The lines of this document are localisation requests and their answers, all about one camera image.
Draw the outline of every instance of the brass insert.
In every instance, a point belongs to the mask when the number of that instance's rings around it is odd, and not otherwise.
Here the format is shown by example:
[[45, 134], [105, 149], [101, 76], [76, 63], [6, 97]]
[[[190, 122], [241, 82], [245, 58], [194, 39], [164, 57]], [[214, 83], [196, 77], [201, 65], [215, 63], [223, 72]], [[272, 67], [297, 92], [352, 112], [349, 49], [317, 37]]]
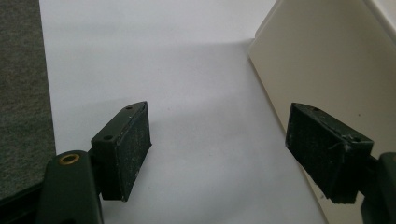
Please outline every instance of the brass insert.
[[59, 159], [61, 165], [70, 165], [79, 160], [78, 154], [67, 154]]

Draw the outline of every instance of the clamp jaw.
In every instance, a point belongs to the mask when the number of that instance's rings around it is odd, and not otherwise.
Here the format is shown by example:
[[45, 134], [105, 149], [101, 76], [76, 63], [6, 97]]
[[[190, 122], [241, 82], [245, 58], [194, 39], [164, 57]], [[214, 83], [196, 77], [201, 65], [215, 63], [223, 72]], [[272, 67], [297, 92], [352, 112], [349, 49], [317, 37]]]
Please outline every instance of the clamp jaw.
[[99, 194], [128, 201], [150, 146], [147, 102], [124, 107], [89, 152], [68, 151], [48, 163], [35, 223], [102, 224]]

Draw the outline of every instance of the white surface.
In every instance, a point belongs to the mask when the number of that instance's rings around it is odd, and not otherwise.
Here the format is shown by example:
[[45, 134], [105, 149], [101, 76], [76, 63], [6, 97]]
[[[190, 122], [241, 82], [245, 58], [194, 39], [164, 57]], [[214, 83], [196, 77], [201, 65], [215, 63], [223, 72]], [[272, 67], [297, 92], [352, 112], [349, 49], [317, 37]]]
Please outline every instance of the white surface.
[[[374, 157], [395, 151], [396, 39], [379, 14], [363, 0], [278, 0], [271, 12], [249, 55], [284, 129], [292, 102], [314, 105], [373, 139]], [[329, 223], [362, 223], [361, 194], [333, 204], [308, 180]]]
[[57, 152], [148, 101], [151, 141], [108, 223], [324, 223], [248, 45], [274, 1], [41, 1]]

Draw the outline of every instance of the gray fabric surface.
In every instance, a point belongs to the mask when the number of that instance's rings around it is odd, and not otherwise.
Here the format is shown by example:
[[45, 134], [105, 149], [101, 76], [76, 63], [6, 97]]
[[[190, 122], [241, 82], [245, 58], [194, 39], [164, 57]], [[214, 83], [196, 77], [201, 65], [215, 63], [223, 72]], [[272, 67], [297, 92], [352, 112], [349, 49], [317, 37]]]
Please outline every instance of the gray fabric surface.
[[38, 0], [1, 0], [0, 200], [40, 183], [54, 155]]

